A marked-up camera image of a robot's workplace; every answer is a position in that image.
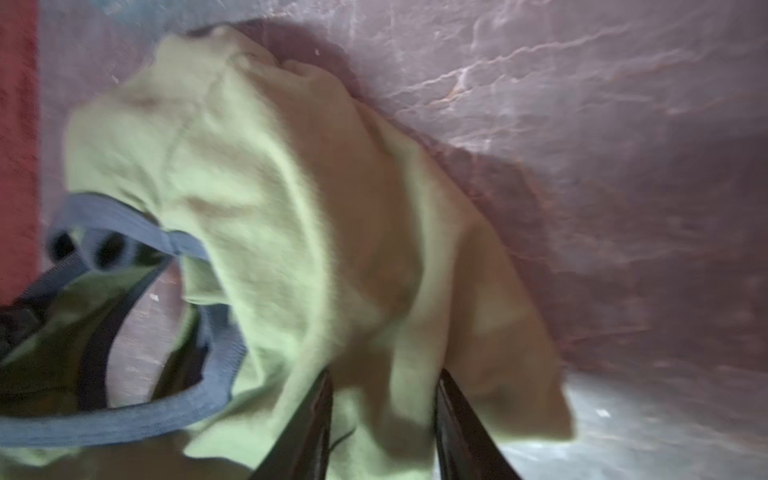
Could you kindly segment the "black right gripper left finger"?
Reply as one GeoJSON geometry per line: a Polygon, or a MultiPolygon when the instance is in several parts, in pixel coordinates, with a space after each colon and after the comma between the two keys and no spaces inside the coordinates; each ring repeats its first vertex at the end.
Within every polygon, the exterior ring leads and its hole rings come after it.
{"type": "Polygon", "coordinates": [[[324,480],[332,409],[333,384],[324,369],[249,480],[324,480]]]}

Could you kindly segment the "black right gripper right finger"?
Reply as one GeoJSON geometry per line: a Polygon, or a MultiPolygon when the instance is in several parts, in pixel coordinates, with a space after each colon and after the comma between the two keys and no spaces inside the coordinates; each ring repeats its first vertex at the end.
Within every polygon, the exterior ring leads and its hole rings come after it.
{"type": "Polygon", "coordinates": [[[446,369],[436,385],[434,430],[441,479],[521,480],[446,369]]]}

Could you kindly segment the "green tank top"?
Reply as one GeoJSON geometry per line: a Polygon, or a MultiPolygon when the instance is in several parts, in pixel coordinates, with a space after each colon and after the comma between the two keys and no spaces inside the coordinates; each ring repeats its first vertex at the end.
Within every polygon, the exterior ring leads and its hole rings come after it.
{"type": "Polygon", "coordinates": [[[324,369],[325,479],[428,479],[436,385],[496,445],[574,434],[486,218],[329,72],[170,36],[75,110],[51,269],[1,310],[5,479],[249,479],[324,369]]]}

